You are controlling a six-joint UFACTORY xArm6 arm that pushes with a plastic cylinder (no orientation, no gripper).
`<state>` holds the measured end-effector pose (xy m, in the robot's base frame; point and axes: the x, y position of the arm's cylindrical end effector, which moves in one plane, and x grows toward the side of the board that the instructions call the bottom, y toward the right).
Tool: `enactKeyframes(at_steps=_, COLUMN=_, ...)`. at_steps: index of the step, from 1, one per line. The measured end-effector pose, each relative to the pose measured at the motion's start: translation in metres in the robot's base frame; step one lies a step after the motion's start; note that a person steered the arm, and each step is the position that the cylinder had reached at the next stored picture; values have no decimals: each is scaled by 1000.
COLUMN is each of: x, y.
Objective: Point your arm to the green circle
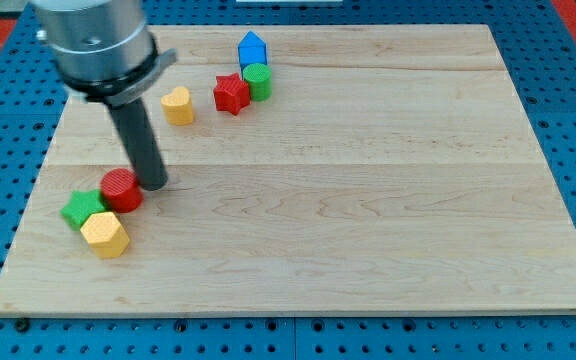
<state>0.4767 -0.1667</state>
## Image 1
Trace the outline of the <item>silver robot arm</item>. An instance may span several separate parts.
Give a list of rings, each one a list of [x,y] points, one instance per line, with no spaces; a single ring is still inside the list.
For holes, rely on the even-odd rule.
[[[69,91],[119,107],[139,99],[177,61],[161,52],[140,0],[33,0],[37,38]]]

